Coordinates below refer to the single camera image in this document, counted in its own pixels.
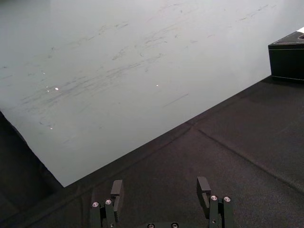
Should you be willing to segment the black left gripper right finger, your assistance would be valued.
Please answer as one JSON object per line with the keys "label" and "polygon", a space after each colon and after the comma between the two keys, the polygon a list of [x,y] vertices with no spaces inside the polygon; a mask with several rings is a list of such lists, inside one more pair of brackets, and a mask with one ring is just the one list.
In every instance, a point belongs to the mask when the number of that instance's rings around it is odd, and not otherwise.
{"label": "black left gripper right finger", "polygon": [[205,177],[197,177],[196,193],[205,218],[209,220],[209,228],[234,227],[232,198],[230,196],[221,198],[212,194]]}

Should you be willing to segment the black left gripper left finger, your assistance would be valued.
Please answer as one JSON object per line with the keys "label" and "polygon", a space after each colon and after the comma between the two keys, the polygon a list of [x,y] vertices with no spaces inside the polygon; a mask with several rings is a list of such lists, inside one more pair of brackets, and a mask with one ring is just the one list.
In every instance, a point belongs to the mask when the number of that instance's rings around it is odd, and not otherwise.
{"label": "black left gripper left finger", "polygon": [[110,192],[110,198],[103,202],[92,200],[90,209],[91,228],[116,228],[123,204],[123,180],[115,180]]}

